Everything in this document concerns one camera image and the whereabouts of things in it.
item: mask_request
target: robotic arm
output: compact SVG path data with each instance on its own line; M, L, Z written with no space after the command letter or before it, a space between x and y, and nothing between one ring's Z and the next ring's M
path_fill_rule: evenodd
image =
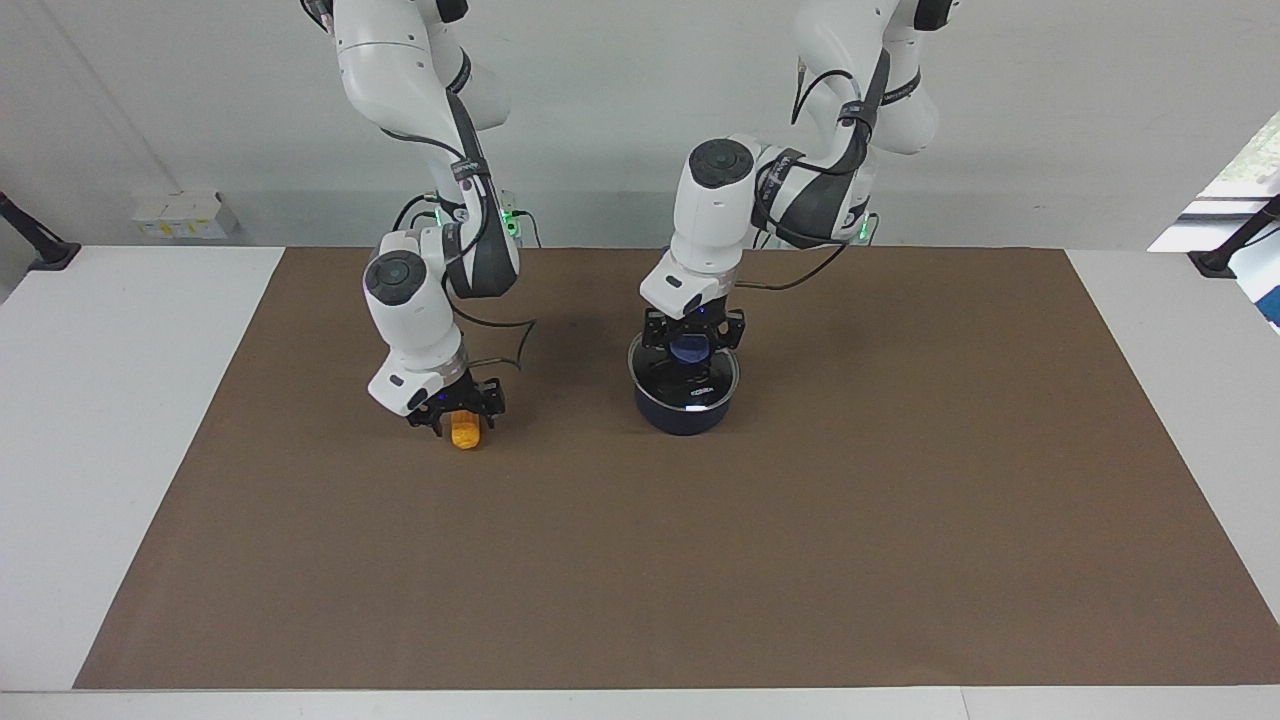
M817 79L799 102L818 124L824 150L810 158L748 136L712 140L694 150L676 195L671 250L640 286L655 310L645 318L644 352L632 355L635 375L653 377L658 365L669 369L659 379L669 396L672 386L707 377L690 366L713 363L716 354L737 347L745 318L727 311L726 299L753 227L799 249L858 240L876 178L874 149L911 155L937 132L938 110L920 82L920 38L945 27L959 5L959 0L801 5L794 28L801 70ZM653 392L641 391L654 400ZM646 401L637 400L645 410ZM689 410L704 407L694 404Z
M492 427L506 410L502 388L471 377L448 292L499 297L516 283L520 258L476 136L506 122L508 101L493 73L472 64L448 28L467 3L302 4L334 37L351 104L388 136L421 147L452 220L385 236L365 272L369 310L390 346L369 391L436 434L443 434L442 419L458 411ZM474 446L477 438L458 441L456 434L456 445Z

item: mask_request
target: black stand base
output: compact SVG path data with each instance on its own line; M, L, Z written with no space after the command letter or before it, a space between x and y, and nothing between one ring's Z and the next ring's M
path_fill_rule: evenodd
M1206 263L1207 260L1210 260L1211 258L1213 258L1216 255L1217 255L1216 250L1211 251L1211 252L1188 252L1187 254L1187 256L1192 259L1192 265L1196 265L1196 269L1199 270L1199 273L1202 275L1204 275L1206 278L1215 279L1215 281L1234 281L1234 279L1236 279L1235 278L1235 273L1231 272L1231 268L1224 268L1221 270L1216 270L1216 269L1211 268Z
M72 260L79 255L81 245L77 242L65 242L61 245L61 249L65 250L67 254L60 259L54 261L40 259L28 265L27 269L33 273L56 273L59 270L65 270L67 266L72 264Z

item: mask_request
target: orange object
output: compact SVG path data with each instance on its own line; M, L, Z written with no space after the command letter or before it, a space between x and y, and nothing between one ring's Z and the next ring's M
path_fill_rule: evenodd
M458 450L475 450L480 447L480 415L458 410L449 414L449 434L453 447Z

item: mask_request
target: black stand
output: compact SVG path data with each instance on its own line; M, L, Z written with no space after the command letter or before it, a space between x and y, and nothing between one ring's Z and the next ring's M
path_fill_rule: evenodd
M1262 231L1267 229L1276 220L1280 220L1280 195L1272 197L1266 208L1258 210L1258 214L1249 218L1249 222L1244 223L1244 227L1235 231L1235 234L1222 247L1210 252L1192 252L1192 263L1206 278L1234 281L1235 273L1231 272L1231 258L1240 250L1244 250L1253 238L1258 237Z
M40 220L14 205L9 200L9 196L3 192L0 192L0 217L4 217L13 225L13 229L18 231L18 234L24 237L36 249L36 252L40 254L40 260L32 263L28 268L29 270L64 270L72 264L76 254L81 250L78 243L67 242L58 237L52 231L41 224Z

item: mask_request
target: white table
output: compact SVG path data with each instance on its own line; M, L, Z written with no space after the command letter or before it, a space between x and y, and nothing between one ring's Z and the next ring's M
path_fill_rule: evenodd
M0 717L1280 716L1280 688L65 693L280 255L88 247L0 305ZM1071 259L1280 611L1280 337L1181 256Z

